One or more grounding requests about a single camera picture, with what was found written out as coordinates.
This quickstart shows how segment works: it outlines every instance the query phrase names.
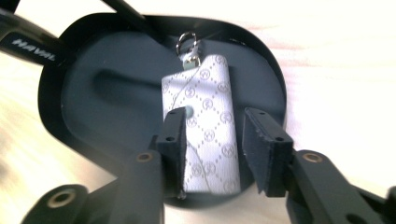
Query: black mount arm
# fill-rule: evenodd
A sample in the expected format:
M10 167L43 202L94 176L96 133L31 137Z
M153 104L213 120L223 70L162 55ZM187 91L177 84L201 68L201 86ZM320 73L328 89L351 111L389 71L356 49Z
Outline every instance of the black mount arm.
M163 198L183 196L185 129L184 108L171 111L160 135L131 155L117 180L90 194L79 185L53 189L22 223L163 223ZM287 195L292 223L396 223L396 188L386 200L357 189L326 156L292 145L268 113L246 109L243 149L259 192Z

